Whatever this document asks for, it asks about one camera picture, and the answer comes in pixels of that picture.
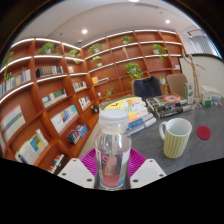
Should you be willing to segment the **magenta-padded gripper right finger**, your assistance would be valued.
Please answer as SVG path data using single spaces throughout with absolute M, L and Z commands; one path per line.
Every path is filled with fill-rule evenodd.
M 128 177 L 131 189 L 143 187 L 165 176 L 165 172 L 154 159 L 146 159 L 135 149 L 130 151 Z

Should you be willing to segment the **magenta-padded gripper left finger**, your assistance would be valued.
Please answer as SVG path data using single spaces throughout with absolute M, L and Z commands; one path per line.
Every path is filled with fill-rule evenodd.
M 91 149 L 80 159 L 72 158 L 58 176 L 78 186 L 97 189 L 99 187 L 99 177 L 97 176 L 95 150 Z

